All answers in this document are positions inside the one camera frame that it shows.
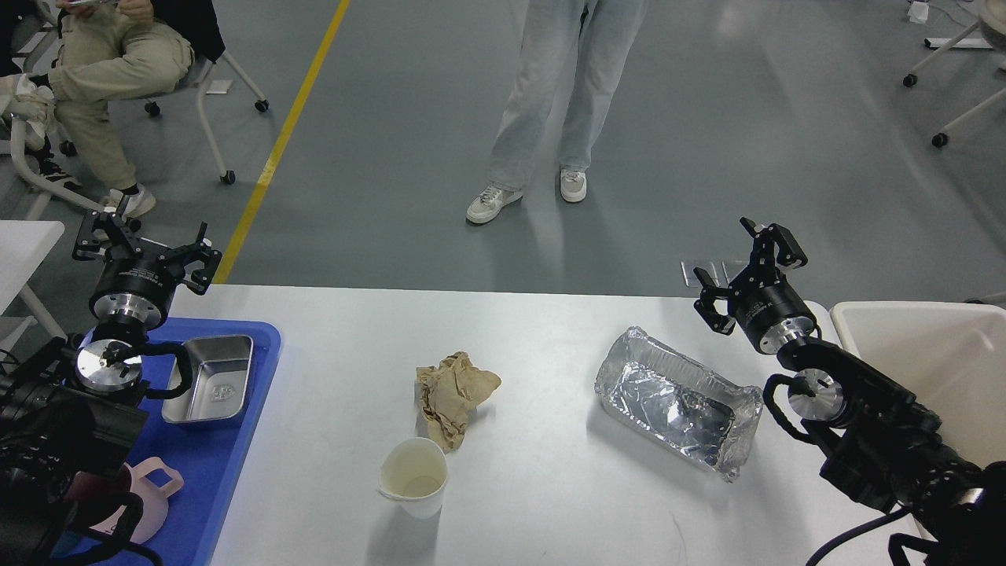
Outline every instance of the pink plastic handle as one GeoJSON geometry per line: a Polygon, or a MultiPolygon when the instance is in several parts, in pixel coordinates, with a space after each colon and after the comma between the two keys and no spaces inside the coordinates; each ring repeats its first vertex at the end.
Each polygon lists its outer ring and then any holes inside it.
{"type": "Polygon", "coordinates": [[[178,490],[181,490],[182,487],[185,486],[185,481],[182,480],[182,475],[179,474],[177,469],[168,467],[168,465],[164,463],[164,460],[157,456],[151,456],[133,466],[133,471],[136,473],[138,478],[146,478],[151,473],[158,469],[171,479],[164,486],[157,488],[158,491],[161,492],[161,495],[165,498],[170,498],[176,494],[178,490]]]}

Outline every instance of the brown paper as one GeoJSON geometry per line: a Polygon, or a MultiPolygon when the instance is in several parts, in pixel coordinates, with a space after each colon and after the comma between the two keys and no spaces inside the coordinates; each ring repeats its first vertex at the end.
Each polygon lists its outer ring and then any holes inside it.
{"type": "Polygon", "coordinates": [[[427,432],[445,452],[461,446],[470,413],[502,383],[496,374],[473,366],[465,352],[445,358],[437,368],[416,368],[415,381],[427,432]]]}

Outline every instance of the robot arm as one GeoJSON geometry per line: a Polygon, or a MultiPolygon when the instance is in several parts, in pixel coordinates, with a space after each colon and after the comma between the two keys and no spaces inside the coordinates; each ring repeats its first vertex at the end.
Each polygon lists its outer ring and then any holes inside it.
{"type": "MultiPolygon", "coordinates": [[[[75,475],[114,479],[146,423],[140,402],[178,397],[191,387],[184,347],[150,343],[147,332],[164,324],[178,286],[206,293],[221,253],[204,237],[205,223],[194,242],[178,247],[140,237],[139,222],[123,219],[126,202],[115,211],[90,212],[74,242],[74,258],[105,263],[90,302],[95,330],[88,337],[54,339],[10,375],[0,375],[4,565],[49,563],[53,545],[74,527],[77,504],[64,496],[75,475]],[[201,266],[189,271],[197,261],[201,266]],[[140,356],[174,356],[181,384],[151,389],[142,379],[140,356]]],[[[127,508],[115,534],[71,557],[72,563],[105,560],[124,548],[153,554],[129,542],[142,502],[128,494],[114,497],[127,508]]]]}
{"type": "Polygon", "coordinates": [[[695,310],[716,333],[728,335],[739,325],[758,352],[796,372],[772,376],[766,386],[766,406],[776,421],[821,449],[821,477],[849,499],[884,513],[899,505],[937,538],[892,537],[888,551],[895,565],[907,564],[902,547],[928,554],[932,566],[1006,564],[1006,462],[985,469],[968,462],[943,443],[940,417],[914,394],[812,336],[814,316],[784,272],[806,264],[803,250],[783,226],[757,226],[747,218],[741,223],[754,239],[749,263],[726,289],[696,268],[702,292],[695,310]],[[716,312],[717,300],[726,301],[727,315],[716,312]],[[782,385],[803,430],[776,403],[782,385]]]}

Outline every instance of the white cup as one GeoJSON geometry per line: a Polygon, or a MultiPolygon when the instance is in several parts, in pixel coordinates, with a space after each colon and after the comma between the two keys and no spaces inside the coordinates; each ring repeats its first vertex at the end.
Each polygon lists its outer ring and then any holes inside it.
{"type": "Polygon", "coordinates": [[[429,438],[409,438],[384,458],[377,492],[397,503],[408,515],[428,519],[444,505],[445,486],[444,451],[429,438]]]}
{"type": "MultiPolygon", "coordinates": [[[[168,498],[182,489],[185,482],[178,470],[170,468],[157,456],[153,456],[136,464],[136,466],[126,465],[129,468],[131,484],[129,491],[140,496],[143,500],[143,516],[140,523],[133,531],[130,541],[136,544],[143,544],[150,540],[157,531],[164,525],[164,520],[168,517],[168,498]],[[155,470],[162,470],[171,480],[164,486],[154,486],[147,480],[147,476],[155,470]]],[[[116,530],[116,523],[122,516],[125,508],[119,508],[112,517],[92,527],[92,529],[111,535],[116,530]]]]}

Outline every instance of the stainless steel container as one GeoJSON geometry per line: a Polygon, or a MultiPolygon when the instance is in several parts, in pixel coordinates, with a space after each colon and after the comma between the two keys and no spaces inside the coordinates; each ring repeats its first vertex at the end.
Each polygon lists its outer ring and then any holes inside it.
{"type": "MultiPolygon", "coordinates": [[[[183,343],[192,363],[192,388],[164,401],[161,416],[178,425],[239,426],[248,389],[253,341],[244,335],[191,339],[183,343]]],[[[177,362],[168,388],[181,383],[177,362]]]]}

